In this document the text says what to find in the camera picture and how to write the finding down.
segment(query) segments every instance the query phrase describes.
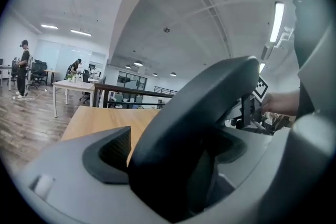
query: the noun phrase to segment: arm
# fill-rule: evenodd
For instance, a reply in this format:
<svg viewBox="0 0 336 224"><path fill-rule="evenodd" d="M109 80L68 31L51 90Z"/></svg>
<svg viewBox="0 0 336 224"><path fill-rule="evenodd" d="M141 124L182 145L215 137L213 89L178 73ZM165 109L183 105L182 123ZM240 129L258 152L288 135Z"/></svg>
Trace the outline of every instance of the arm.
<svg viewBox="0 0 336 224"><path fill-rule="evenodd" d="M261 105L261 112L296 116L299 108L299 100L299 89L288 93L267 93Z"/></svg>
<svg viewBox="0 0 336 224"><path fill-rule="evenodd" d="M74 67L71 67L71 70L70 70L70 74L74 75L76 74L77 72L75 71L75 68Z"/></svg>

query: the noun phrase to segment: dark pants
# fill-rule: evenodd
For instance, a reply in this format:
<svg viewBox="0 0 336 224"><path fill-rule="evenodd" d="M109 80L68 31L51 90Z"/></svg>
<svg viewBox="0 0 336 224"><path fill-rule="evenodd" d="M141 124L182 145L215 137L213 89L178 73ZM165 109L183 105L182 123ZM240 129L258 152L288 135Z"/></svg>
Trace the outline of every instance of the dark pants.
<svg viewBox="0 0 336 224"><path fill-rule="evenodd" d="M17 90L22 96L25 95L26 90L26 74L27 71L25 68L20 68L17 74Z"/></svg>

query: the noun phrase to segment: railing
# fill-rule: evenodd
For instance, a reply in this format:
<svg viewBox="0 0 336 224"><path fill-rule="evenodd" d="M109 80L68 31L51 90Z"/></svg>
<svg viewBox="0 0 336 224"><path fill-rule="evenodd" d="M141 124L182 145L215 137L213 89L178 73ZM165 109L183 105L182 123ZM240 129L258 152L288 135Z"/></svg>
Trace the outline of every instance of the railing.
<svg viewBox="0 0 336 224"><path fill-rule="evenodd" d="M102 94L102 90L100 90L100 89L97 89L96 90L96 84L99 84L99 85L101 85L101 84L105 84L105 81L106 81L106 76L104 76L102 79L100 79L100 80L98 80L97 81L97 83L95 83L95 85L94 85L94 93L93 93L93 106L95 106L95 107L99 107L99 103L100 103L100 98L101 98L101 94Z"/></svg>
<svg viewBox="0 0 336 224"><path fill-rule="evenodd" d="M125 105L164 105L164 104L157 104L157 103L132 103L132 102L114 102L109 101L109 91L112 92L123 92L123 93L129 93L129 94L136 94L136 95L145 95L145 96L153 96L153 97L163 97L163 98L173 98L174 95L172 94L164 94L164 93L157 93L157 92L150 92L150 91L142 91L142 90L135 90L135 89L129 89L119 86L112 86L104 83L95 83L94 85L94 96L96 97L99 93L99 91L104 91L104 100L103 100L103 108L107 108L108 104L116 105L116 104L125 104ZM99 106L99 102L95 103L95 99L93 99L93 106Z"/></svg>
<svg viewBox="0 0 336 224"><path fill-rule="evenodd" d="M164 94L171 94L171 95L177 94L177 91L161 88L161 87L158 87L158 86L154 87L154 92L164 93Z"/></svg>

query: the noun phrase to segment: white table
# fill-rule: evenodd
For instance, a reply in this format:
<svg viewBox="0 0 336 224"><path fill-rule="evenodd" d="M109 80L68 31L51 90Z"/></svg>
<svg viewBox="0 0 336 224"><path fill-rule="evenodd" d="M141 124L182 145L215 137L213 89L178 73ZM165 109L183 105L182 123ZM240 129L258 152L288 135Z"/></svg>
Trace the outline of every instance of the white table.
<svg viewBox="0 0 336 224"><path fill-rule="evenodd" d="M10 91L11 90L11 82L12 82L12 67L0 67L0 70L1 70L1 85L0 87L2 88L2 77L4 75L4 70L9 70L9 83L8 83L8 90Z"/></svg>
<svg viewBox="0 0 336 224"><path fill-rule="evenodd" d="M68 90L79 91L79 92L89 92L90 93L90 106L93 106L93 93L95 85L93 83L85 83L82 81L69 82L68 80L62 80L53 83L53 100L54 100L54 114L57 118L56 110L56 88L65 89L65 103L68 104Z"/></svg>

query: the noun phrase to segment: ceiling light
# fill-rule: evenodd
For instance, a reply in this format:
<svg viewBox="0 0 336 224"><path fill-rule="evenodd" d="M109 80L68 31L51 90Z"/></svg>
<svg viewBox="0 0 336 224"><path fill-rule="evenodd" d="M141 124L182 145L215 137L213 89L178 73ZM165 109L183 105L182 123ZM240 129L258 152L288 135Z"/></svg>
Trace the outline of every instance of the ceiling light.
<svg viewBox="0 0 336 224"><path fill-rule="evenodd" d="M270 42L277 41L284 9L285 9L284 3L276 3L273 30L272 30L271 38L269 40Z"/></svg>
<svg viewBox="0 0 336 224"><path fill-rule="evenodd" d="M141 67L141 66L143 66L143 64L142 64L142 62L141 61L135 61L135 63L134 63L136 66L138 66L138 67Z"/></svg>
<svg viewBox="0 0 336 224"><path fill-rule="evenodd" d="M52 29L58 29L57 26L51 26L51 25L41 25L42 27L45 27L45 28L52 28Z"/></svg>
<svg viewBox="0 0 336 224"><path fill-rule="evenodd" d="M72 30L72 29L70 31L73 32L73 33L82 34L82 35L92 37L92 34L89 34L89 33L84 33L84 32L76 31L76 30Z"/></svg>
<svg viewBox="0 0 336 224"><path fill-rule="evenodd" d="M260 66L259 66L259 74L262 72L262 70L264 69L264 67L266 66L265 63L261 63Z"/></svg>

